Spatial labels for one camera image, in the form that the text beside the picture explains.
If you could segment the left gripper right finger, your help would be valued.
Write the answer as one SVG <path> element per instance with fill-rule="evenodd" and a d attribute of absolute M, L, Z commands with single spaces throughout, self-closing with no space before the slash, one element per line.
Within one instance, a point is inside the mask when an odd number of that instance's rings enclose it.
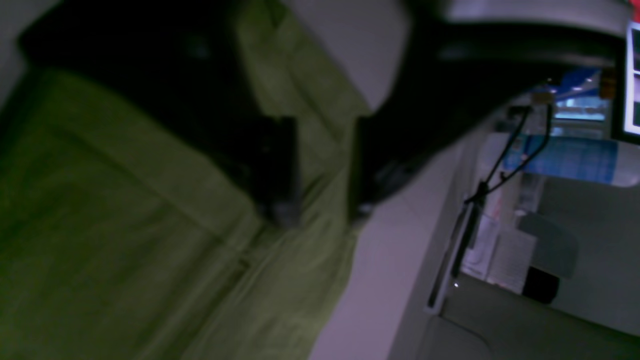
<path fill-rule="evenodd" d="M 496 110 L 578 69 L 601 70 L 626 120 L 624 0 L 405 0 L 411 28 L 388 98 L 356 122 L 354 223 Z"/>

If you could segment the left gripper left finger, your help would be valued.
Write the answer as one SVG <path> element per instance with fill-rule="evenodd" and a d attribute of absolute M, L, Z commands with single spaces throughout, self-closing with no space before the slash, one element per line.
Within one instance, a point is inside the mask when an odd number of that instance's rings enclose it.
<path fill-rule="evenodd" d="M 217 165 L 260 216 L 300 224 L 297 123 L 268 116 L 233 28 L 245 0 L 62 0 L 20 50 L 123 96 Z"/>

